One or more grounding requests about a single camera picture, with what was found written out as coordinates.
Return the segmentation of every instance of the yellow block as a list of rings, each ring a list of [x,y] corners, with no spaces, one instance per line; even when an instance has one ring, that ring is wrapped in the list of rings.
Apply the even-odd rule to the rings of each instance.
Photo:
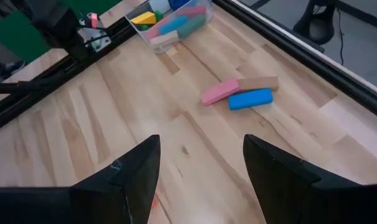
[[[134,24],[155,24],[157,23],[156,15],[152,12],[145,12],[140,16],[131,19]]]

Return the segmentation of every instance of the blue block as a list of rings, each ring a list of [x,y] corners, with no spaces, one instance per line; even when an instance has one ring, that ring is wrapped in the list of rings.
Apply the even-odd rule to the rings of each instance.
[[[263,105],[271,103],[273,96],[270,88],[249,91],[228,97],[228,106],[230,110],[239,110],[249,108],[251,106]]]
[[[170,7],[176,11],[178,10],[180,7],[182,7],[184,4],[188,3],[189,0],[170,0],[169,3],[170,3]],[[187,5],[191,5],[191,6],[195,6],[197,3],[196,0],[191,0],[190,4],[187,4]]]
[[[169,32],[172,32],[173,30],[176,30],[183,24],[185,24],[189,18],[187,16],[179,16],[178,18],[168,22],[167,24],[164,24],[159,27],[159,34],[164,35]]]

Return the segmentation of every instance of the green screen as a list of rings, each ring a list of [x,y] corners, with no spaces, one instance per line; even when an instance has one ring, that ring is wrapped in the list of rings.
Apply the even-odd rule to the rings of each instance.
[[[95,12],[99,15],[121,0],[61,0],[77,14]],[[46,53],[49,48],[43,43],[39,32],[29,24],[21,12],[15,12],[0,21],[0,43],[28,62]]]

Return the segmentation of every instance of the plastic bin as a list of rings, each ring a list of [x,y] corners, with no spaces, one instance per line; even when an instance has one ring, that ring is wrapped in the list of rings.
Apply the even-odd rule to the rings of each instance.
[[[168,3],[167,0],[150,1],[152,2],[147,1],[136,7],[126,15],[126,19],[136,29],[146,44],[157,54],[164,53],[173,47],[174,44],[194,33],[205,25],[212,18],[213,14],[210,0],[191,0],[176,11],[172,9],[166,11],[167,9],[165,10],[165,7],[162,6],[161,8],[166,11],[163,13],[164,18],[148,30],[141,30],[144,28],[143,25],[135,24],[131,19],[145,12],[155,12],[155,10],[153,11],[154,5],[159,1],[166,1]]]

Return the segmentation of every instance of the wooden table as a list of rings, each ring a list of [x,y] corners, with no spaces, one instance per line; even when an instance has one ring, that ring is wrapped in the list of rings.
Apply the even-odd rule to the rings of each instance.
[[[377,183],[377,117],[214,9],[208,25],[166,54],[135,36],[0,129],[0,186],[72,185],[151,134],[161,136],[162,159],[149,223],[264,223],[244,164],[245,134]],[[200,92],[220,81],[273,75],[281,86],[271,105],[200,103]]]

